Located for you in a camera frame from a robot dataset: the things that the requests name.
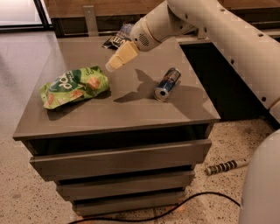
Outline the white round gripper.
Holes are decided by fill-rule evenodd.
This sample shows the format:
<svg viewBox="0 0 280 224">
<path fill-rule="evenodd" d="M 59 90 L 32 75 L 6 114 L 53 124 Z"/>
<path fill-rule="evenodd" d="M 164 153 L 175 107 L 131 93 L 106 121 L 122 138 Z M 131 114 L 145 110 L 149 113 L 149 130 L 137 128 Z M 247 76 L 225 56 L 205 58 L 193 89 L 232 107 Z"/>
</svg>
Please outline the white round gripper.
<svg viewBox="0 0 280 224">
<path fill-rule="evenodd" d="M 106 63 L 105 67 L 109 72 L 114 72 L 133 60 L 139 50 L 148 52 L 160 45 L 151 34 L 147 17 L 142 17 L 134 24 L 130 32 L 130 40 L 121 44 Z"/>
</svg>

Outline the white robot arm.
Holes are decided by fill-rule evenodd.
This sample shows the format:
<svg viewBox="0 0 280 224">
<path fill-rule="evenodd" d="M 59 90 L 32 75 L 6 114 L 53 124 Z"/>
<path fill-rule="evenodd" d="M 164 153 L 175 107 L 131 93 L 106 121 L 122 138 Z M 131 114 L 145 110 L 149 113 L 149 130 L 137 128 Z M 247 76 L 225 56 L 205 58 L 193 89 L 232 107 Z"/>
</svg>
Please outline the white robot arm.
<svg viewBox="0 0 280 224">
<path fill-rule="evenodd" d="M 115 71 L 170 37 L 199 28 L 262 105 L 279 118 L 280 44 L 218 0 L 164 0 L 132 27 L 129 41 L 106 64 Z M 280 224 L 280 129 L 255 150 L 241 196 L 239 224 Z"/>
</svg>

